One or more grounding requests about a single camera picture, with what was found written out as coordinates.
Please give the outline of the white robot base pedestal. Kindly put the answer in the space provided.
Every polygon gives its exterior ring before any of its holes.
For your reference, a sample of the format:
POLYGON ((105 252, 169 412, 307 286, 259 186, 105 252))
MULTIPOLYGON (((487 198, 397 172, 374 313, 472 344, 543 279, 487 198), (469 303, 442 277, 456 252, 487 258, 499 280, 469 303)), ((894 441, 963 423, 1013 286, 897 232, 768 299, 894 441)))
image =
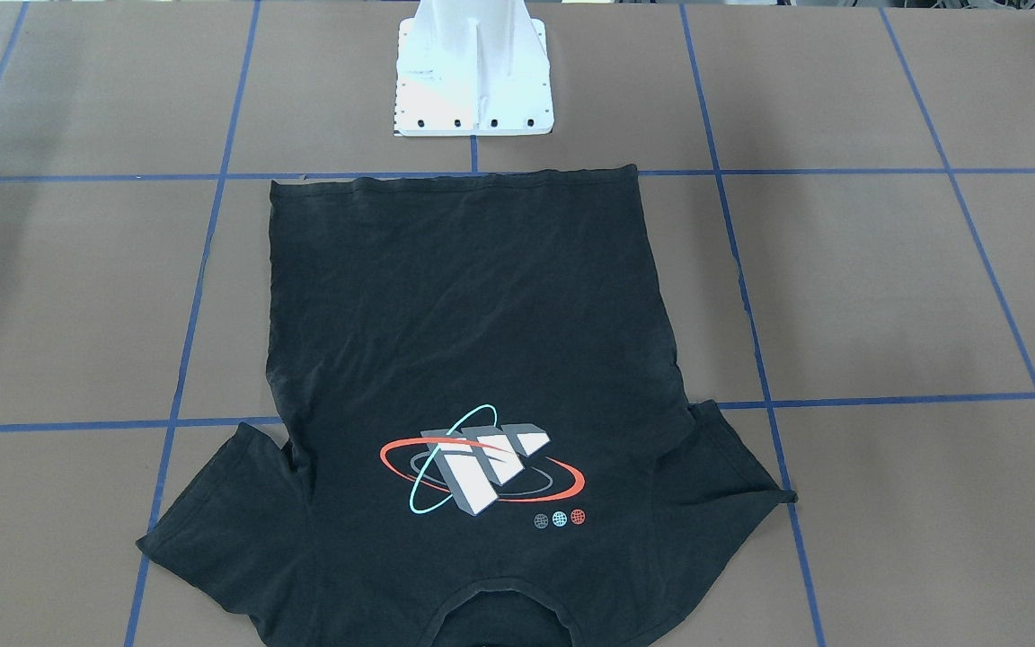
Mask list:
POLYGON ((549 41, 523 1, 420 1, 397 32, 397 137, 518 137, 554 127, 549 41))

